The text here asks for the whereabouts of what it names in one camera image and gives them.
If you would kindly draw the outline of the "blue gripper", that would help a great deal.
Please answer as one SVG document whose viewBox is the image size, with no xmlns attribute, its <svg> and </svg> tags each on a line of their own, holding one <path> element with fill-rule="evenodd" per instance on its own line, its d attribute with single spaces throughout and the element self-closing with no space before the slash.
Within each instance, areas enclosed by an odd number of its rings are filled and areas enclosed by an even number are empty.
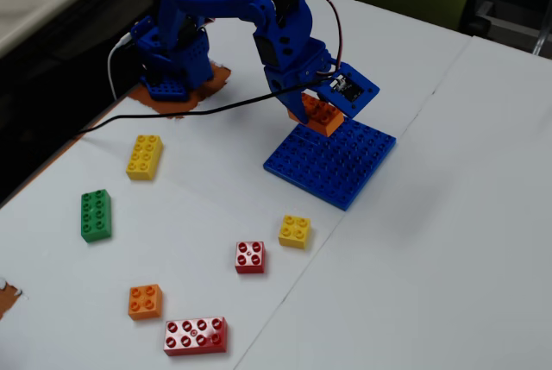
<svg viewBox="0 0 552 370">
<path fill-rule="evenodd" d="M 264 72 L 271 91 L 301 85 L 321 78 L 318 72 L 328 72 L 332 66 L 331 55 L 326 44 L 310 38 L 298 57 L 285 68 L 265 66 Z M 302 88 L 295 88 L 277 96 L 277 99 L 302 123 L 307 124 L 307 116 L 302 100 Z"/>
</svg>

